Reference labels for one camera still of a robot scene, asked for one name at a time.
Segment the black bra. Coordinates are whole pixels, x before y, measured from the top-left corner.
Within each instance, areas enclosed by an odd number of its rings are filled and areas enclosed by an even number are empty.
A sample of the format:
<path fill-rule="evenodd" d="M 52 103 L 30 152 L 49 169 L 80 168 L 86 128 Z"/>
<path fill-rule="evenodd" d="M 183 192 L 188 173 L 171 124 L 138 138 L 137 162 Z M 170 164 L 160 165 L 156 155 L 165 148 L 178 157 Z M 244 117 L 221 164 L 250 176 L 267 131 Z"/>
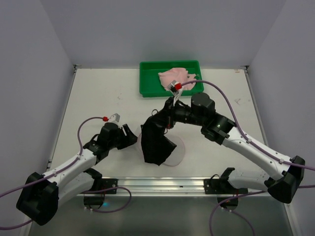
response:
<path fill-rule="evenodd" d="M 149 117 L 141 126 L 141 149 L 146 163 L 160 166 L 177 147 L 165 136 L 166 128 L 165 121 L 157 116 Z"/>

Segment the pink bra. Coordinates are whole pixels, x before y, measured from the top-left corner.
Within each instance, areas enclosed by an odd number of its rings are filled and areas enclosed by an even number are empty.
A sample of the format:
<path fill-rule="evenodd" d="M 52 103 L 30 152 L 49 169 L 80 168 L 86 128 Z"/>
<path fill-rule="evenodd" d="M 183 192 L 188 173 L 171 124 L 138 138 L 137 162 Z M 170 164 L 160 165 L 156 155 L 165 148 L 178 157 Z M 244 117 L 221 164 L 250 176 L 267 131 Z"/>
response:
<path fill-rule="evenodd" d="M 185 83 L 188 81 L 197 80 L 199 74 L 189 73 L 187 69 L 182 67 L 175 67 L 165 72 L 158 73 L 159 80 L 163 88 L 168 91 L 168 86 L 176 81 L 178 83 Z"/>

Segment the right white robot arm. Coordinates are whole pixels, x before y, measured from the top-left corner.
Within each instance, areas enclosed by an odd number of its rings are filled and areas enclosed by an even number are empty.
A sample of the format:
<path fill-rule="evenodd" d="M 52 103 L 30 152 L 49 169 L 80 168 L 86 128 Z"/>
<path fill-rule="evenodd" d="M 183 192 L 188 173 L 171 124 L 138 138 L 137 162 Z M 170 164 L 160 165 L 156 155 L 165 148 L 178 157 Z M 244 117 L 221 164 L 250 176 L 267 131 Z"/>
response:
<path fill-rule="evenodd" d="M 161 137 L 165 129 L 173 128 L 178 122 L 200 126 L 206 139 L 241 154 L 260 168 L 243 171 L 229 167 L 212 183 L 214 189 L 227 193 L 238 189 L 260 190 L 289 204 L 303 180 L 303 158 L 290 158 L 253 139 L 236 122 L 217 113 L 214 100 L 206 93 L 193 95 L 190 105 L 170 97 L 150 121 Z"/>

